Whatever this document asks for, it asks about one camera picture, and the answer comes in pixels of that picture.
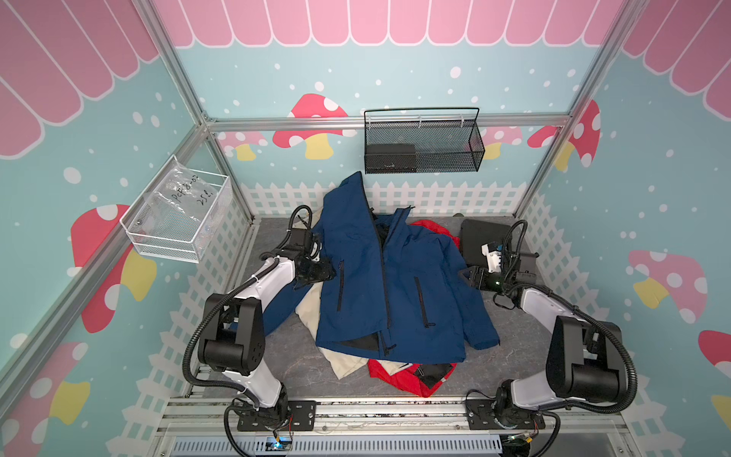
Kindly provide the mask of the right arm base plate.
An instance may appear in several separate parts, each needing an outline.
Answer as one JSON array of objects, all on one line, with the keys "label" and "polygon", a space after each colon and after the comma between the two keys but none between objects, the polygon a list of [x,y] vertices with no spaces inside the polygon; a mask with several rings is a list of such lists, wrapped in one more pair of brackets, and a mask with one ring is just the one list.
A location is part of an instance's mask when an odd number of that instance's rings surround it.
[{"label": "right arm base plate", "polygon": [[544,430],[546,422],[535,411],[507,407],[498,409],[495,402],[485,399],[464,401],[466,419],[471,430]]}]

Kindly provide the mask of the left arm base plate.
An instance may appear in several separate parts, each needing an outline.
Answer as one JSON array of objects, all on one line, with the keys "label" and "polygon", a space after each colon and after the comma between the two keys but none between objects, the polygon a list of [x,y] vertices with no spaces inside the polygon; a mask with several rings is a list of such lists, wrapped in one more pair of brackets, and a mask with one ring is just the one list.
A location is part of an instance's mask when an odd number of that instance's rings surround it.
[{"label": "left arm base plate", "polygon": [[237,414],[236,430],[241,432],[277,430],[278,433],[314,430],[317,403],[294,400],[282,405],[254,411],[250,407]]}]

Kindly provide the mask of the blue jacket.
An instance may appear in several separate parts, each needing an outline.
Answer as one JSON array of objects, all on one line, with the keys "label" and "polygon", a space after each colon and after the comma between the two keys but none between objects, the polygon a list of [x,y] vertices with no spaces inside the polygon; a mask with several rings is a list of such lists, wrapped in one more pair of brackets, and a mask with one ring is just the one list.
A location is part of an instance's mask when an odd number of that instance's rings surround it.
[{"label": "blue jacket", "polygon": [[374,214],[361,173],[325,196],[313,231],[336,276],[323,283],[318,342],[424,365],[498,346],[481,293],[459,277],[466,261],[453,240],[412,226],[409,213]]}]

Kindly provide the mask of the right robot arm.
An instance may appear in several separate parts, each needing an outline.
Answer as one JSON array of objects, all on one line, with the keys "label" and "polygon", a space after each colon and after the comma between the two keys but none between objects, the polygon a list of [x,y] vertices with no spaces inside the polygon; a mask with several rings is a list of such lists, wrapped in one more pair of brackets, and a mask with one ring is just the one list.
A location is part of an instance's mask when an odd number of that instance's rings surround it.
[{"label": "right robot arm", "polygon": [[486,406],[468,414],[510,430],[537,423],[540,414],[558,409],[597,414],[627,409],[636,398],[639,379],[621,329],[583,312],[549,287],[525,281],[516,272],[519,259],[512,255],[500,272],[473,266],[460,276],[474,289],[508,298],[514,310],[551,332],[546,363],[532,376],[502,382]]}]

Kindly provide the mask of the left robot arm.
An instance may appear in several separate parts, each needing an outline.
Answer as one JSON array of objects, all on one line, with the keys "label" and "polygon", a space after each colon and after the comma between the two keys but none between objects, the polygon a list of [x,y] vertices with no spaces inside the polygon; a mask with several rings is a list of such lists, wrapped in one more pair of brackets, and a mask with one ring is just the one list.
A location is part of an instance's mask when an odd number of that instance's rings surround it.
[{"label": "left robot arm", "polygon": [[184,351],[181,369],[190,385],[236,391],[228,410],[269,430],[283,427],[291,412],[286,388],[264,362],[265,310],[284,289],[334,277],[320,248],[312,230],[290,228],[283,242],[262,254],[262,267],[248,280],[207,299]]}]

